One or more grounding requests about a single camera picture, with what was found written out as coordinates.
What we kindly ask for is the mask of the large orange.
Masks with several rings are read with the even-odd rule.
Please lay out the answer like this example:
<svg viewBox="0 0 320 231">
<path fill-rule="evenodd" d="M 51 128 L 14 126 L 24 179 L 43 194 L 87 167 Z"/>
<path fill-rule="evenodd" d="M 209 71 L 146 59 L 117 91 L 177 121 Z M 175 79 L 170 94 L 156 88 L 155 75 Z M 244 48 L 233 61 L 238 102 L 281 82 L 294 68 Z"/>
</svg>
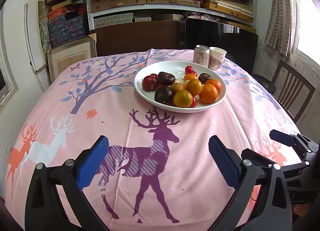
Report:
<svg viewBox="0 0 320 231">
<path fill-rule="evenodd" d="M 219 95 L 217 88 L 212 84 L 205 84 L 199 94 L 200 101 L 204 104 L 213 103 Z"/>
</svg>

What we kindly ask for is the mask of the small orange mandarin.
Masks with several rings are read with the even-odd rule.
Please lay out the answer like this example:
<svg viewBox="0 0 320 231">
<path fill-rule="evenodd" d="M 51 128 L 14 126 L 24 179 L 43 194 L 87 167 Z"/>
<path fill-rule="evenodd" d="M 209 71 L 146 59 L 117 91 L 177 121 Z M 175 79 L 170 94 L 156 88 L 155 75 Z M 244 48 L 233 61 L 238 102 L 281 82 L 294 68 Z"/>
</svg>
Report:
<svg viewBox="0 0 320 231">
<path fill-rule="evenodd" d="M 201 83 L 199 80 L 197 80 L 197 79 L 190 80 L 190 81 L 187 83 L 187 87 L 186 87 L 186 89 L 187 89 L 193 96 L 199 95 L 199 94 L 202 92 L 202 88 L 203 88 L 202 83 Z"/>
</svg>

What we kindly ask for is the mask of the yellow orange citrus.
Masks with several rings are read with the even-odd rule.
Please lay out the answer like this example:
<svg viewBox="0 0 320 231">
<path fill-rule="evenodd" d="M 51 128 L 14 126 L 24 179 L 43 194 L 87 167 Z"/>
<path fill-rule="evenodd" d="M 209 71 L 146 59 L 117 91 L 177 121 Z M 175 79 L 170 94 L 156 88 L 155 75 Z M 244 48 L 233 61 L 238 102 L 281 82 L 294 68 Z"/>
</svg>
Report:
<svg viewBox="0 0 320 231">
<path fill-rule="evenodd" d="M 191 104 L 193 102 L 193 95 L 185 89 L 179 90 L 174 95 L 173 102 L 176 107 L 188 108 L 191 106 Z"/>
</svg>

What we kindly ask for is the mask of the small yellow green fruit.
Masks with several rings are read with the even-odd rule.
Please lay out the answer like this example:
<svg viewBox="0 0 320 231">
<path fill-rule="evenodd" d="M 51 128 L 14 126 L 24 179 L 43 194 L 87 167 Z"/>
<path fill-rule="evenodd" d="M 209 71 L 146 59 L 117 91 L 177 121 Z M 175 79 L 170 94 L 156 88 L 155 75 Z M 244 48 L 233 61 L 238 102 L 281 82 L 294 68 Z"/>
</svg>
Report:
<svg viewBox="0 0 320 231">
<path fill-rule="evenodd" d="M 180 90 L 184 90 L 182 83 L 179 82 L 173 83 L 170 88 L 174 94 Z"/>
</svg>

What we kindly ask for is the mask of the dark passion fruit back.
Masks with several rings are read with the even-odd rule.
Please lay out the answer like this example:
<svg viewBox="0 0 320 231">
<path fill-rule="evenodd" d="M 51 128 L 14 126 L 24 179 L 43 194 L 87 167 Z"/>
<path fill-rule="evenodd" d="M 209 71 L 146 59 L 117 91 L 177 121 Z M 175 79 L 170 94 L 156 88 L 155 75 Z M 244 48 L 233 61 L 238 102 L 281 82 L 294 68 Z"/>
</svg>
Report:
<svg viewBox="0 0 320 231">
<path fill-rule="evenodd" d="M 212 76 L 210 74 L 207 73 L 202 73 L 199 75 L 198 80 L 202 83 L 205 84 L 206 81 L 211 80 Z"/>
</svg>

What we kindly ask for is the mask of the big red plum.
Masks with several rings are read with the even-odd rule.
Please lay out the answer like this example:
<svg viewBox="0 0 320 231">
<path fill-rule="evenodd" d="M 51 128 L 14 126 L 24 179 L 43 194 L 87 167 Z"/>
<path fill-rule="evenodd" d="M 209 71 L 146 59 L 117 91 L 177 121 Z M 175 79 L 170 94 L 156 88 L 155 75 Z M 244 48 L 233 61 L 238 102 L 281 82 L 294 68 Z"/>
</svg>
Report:
<svg viewBox="0 0 320 231">
<path fill-rule="evenodd" d="M 159 85 L 157 85 L 157 87 L 156 87 L 156 91 L 157 91 L 158 89 L 160 89 L 161 87 L 165 87 L 165 85 L 163 85 L 163 84 L 159 84 Z"/>
</svg>

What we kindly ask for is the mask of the dark wooden chair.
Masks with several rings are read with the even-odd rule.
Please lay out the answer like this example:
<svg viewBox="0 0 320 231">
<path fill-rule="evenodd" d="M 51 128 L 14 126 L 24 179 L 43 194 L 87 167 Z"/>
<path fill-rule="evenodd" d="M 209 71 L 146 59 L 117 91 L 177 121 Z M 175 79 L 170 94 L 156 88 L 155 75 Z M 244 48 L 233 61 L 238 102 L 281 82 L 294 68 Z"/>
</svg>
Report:
<svg viewBox="0 0 320 231">
<path fill-rule="evenodd" d="M 280 60 L 276 71 L 272 77 L 270 84 L 268 85 L 267 90 L 271 93 L 272 89 L 276 85 L 276 81 L 280 76 L 281 70 L 285 70 L 287 72 L 285 81 L 281 87 L 280 94 L 276 98 L 279 105 L 287 112 L 289 117 L 293 120 L 294 123 L 297 123 L 298 120 L 301 118 L 302 114 L 304 113 L 306 107 L 308 106 L 313 93 L 315 92 L 315 86 L 300 72 L 298 72 L 295 68 L 293 68 L 288 63 Z M 289 108 L 291 108 L 292 104 L 300 94 L 303 88 L 308 89 L 308 94 L 306 98 L 299 108 L 297 114 L 294 116 L 290 113 Z"/>
</svg>

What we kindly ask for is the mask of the orange in plate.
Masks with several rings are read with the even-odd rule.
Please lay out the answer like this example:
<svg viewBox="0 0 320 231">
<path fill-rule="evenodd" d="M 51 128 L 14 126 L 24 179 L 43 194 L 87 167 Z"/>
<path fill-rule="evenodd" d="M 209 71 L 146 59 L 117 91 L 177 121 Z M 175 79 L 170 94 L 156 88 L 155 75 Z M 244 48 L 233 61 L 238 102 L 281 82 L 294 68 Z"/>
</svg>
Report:
<svg viewBox="0 0 320 231">
<path fill-rule="evenodd" d="M 210 79 L 210 80 L 207 80 L 206 82 L 205 82 L 205 85 L 207 85 L 207 84 L 211 84 L 211 85 L 213 85 L 214 87 L 216 87 L 216 89 L 217 89 L 217 91 L 218 91 L 218 93 L 221 91 L 221 89 L 222 89 L 222 85 L 221 85 L 221 82 L 220 81 L 218 81 L 218 80 L 216 80 L 216 79 Z"/>
</svg>

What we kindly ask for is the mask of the pink deer print tablecloth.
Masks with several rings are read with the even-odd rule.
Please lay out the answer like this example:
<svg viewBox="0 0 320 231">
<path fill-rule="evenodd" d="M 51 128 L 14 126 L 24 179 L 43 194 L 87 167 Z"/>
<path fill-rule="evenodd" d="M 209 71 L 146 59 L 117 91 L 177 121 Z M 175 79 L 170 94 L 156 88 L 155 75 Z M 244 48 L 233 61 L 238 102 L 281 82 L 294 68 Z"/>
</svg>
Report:
<svg viewBox="0 0 320 231">
<path fill-rule="evenodd" d="M 73 64 L 39 99 L 9 157 L 5 205 L 24 225 L 37 163 L 61 165 L 108 138 L 111 153 L 84 193 L 111 230 L 207 230 L 233 189 L 208 150 L 219 137 L 237 153 L 249 148 L 279 165 L 299 162 L 271 130 L 298 129 L 272 96 L 229 60 L 219 71 L 226 98 L 201 113 L 154 108 L 135 91 L 135 75 L 161 61 L 191 61 L 191 50 L 148 50 Z"/>
</svg>

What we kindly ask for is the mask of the checkered curtain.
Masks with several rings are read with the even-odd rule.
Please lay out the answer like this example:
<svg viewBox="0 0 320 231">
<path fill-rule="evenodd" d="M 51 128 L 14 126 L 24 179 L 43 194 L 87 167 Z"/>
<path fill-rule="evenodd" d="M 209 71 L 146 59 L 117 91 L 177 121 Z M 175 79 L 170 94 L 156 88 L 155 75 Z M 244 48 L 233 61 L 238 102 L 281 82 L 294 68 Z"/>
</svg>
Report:
<svg viewBox="0 0 320 231">
<path fill-rule="evenodd" d="M 289 56 L 295 40 L 296 27 L 296 0 L 272 0 L 265 43 L 281 55 Z"/>
</svg>

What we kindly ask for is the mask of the paper cup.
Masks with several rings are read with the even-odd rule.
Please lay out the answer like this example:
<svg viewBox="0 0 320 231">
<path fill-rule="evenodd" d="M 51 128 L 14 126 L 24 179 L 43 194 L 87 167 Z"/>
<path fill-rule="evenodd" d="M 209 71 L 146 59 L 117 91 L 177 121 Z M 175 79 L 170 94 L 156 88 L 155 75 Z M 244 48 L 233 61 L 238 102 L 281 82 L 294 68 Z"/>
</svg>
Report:
<svg viewBox="0 0 320 231">
<path fill-rule="evenodd" d="M 221 69 L 222 63 L 225 59 L 227 51 L 217 47 L 210 47 L 209 54 L 210 54 L 210 57 L 209 57 L 208 68 L 215 71 Z"/>
</svg>

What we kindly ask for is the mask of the yellow round fruit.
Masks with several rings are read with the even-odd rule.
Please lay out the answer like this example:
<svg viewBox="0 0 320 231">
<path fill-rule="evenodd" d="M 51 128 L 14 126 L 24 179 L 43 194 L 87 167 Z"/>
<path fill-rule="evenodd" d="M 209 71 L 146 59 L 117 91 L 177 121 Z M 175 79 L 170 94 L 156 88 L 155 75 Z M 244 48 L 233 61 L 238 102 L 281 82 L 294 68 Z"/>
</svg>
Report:
<svg viewBox="0 0 320 231">
<path fill-rule="evenodd" d="M 186 80 L 182 83 L 184 89 L 187 89 L 188 83 L 189 83 L 189 80 Z"/>
</svg>

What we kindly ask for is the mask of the pink drink can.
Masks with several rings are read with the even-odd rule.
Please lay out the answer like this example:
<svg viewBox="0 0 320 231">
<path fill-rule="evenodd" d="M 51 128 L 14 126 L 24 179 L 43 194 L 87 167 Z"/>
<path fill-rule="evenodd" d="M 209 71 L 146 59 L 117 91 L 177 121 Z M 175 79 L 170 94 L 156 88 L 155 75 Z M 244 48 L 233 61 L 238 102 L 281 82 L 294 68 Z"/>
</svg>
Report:
<svg viewBox="0 0 320 231">
<path fill-rule="evenodd" d="M 204 45 L 197 45 L 194 49 L 193 62 L 204 67 L 208 67 L 210 49 Z"/>
</svg>

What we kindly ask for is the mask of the stack of blue boxes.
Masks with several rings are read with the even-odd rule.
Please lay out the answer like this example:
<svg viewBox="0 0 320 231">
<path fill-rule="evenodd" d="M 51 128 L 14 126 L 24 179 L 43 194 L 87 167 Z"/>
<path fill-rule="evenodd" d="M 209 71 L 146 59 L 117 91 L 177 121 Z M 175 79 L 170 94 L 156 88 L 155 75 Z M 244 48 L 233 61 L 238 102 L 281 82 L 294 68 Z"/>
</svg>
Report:
<svg viewBox="0 0 320 231">
<path fill-rule="evenodd" d="M 61 6 L 50 11 L 48 29 L 52 47 L 58 47 L 88 34 L 88 17 L 85 7 Z"/>
</svg>

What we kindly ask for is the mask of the dark wooden cabinet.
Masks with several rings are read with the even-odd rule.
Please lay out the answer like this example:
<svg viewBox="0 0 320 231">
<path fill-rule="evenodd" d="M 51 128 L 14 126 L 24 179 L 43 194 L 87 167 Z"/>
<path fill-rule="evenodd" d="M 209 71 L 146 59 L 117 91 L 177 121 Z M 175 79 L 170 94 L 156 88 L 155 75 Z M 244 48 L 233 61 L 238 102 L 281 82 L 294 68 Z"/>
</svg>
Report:
<svg viewBox="0 0 320 231">
<path fill-rule="evenodd" d="M 184 48 L 185 24 L 175 20 L 126 23 L 97 28 L 97 55 L 108 56 L 149 49 Z"/>
</svg>

